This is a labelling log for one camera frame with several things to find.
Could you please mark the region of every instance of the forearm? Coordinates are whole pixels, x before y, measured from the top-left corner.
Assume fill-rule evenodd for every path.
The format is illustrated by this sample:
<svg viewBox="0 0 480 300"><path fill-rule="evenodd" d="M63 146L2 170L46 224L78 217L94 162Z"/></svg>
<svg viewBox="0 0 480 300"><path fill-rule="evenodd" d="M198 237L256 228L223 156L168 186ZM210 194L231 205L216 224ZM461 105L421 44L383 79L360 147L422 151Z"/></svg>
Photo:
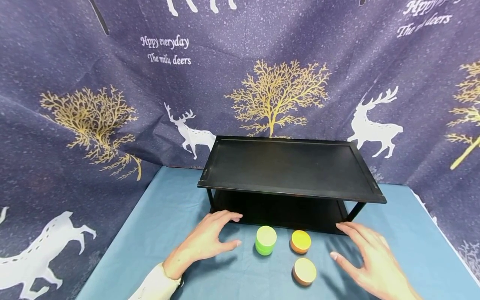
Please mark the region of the forearm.
<svg viewBox="0 0 480 300"><path fill-rule="evenodd" d="M182 246L177 247L163 263L165 274L173 280L180 279L183 273L192 265L193 260L191 257L189 252L184 250Z"/></svg>
<svg viewBox="0 0 480 300"><path fill-rule="evenodd" d="M129 300L169 300L191 264L186 252L175 249L163 263L150 271Z"/></svg>

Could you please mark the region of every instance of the black shelf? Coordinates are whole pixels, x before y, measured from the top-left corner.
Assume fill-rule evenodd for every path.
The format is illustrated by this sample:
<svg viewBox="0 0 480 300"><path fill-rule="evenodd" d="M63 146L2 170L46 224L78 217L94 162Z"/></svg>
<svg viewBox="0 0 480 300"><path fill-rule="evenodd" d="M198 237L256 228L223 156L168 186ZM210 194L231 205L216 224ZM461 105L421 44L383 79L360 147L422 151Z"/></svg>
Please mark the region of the black shelf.
<svg viewBox="0 0 480 300"><path fill-rule="evenodd" d="M217 136L198 187L212 212L242 223L335 234L366 203L386 203L355 145L339 141ZM344 201L358 202L349 215Z"/></svg>

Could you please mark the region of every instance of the yellow lid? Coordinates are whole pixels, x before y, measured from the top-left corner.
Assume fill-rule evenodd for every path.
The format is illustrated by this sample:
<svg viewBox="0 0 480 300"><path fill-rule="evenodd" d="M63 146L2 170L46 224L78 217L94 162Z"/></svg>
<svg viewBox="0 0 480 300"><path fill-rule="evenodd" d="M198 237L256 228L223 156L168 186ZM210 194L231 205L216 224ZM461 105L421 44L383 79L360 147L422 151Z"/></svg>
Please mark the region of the yellow lid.
<svg viewBox="0 0 480 300"><path fill-rule="evenodd" d="M276 242L275 229L270 226L262 226L258 228L257 241L265 247L273 246Z"/></svg>
<svg viewBox="0 0 480 300"><path fill-rule="evenodd" d="M302 257L295 262L294 272L298 279L306 284L312 283L317 278L317 268L308 259Z"/></svg>
<svg viewBox="0 0 480 300"><path fill-rule="evenodd" d="M295 230L292 234L292 242L299 250L308 250L312 245L312 239L303 230Z"/></svg>

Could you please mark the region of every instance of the white sleeve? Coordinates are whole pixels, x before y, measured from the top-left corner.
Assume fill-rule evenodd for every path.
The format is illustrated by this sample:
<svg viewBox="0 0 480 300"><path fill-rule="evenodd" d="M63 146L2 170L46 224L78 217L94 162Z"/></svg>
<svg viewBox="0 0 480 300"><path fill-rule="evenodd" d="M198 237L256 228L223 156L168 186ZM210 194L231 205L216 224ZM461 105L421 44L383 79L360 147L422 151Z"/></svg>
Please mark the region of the white sleeve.
<svg viewBox="0 0 480 300"><path fill-rule="evenodd" d="M170 297L180 285L179 280L173 280L165 275L163 263L156 265L140 287L128 300L170 300Z"/></svg>

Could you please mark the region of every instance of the cylindrical container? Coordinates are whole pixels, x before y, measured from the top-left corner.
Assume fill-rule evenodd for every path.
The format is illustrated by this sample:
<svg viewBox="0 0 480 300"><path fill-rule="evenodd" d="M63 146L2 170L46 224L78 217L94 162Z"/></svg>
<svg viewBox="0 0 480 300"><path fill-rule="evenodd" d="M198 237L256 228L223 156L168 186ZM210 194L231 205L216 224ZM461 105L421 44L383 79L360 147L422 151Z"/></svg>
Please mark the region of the cylindrical container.
<svg viewBox="0 0 480 300"><path fill-rule="evenodd" d="M257 230L257 237L255 239L255 248L261 255L270 255L276 242L275 229L270 226L262 226Z"/></svg>
<svg viewBox="0 0 480 300"><path fill-rule="evenodd" d="M307 253L308 249L312 245L312 239L303 230L295 230L292 233L292 238L290 239L290 247L292 250L298 254Z"/></svg>
<svg viewBox="0 0 480 300"><path fill-rule="evenodd" d="M317 268L308 259L302 257L297 259L293 266L293 277L303 286L309 286L317 278Z"/></svg>

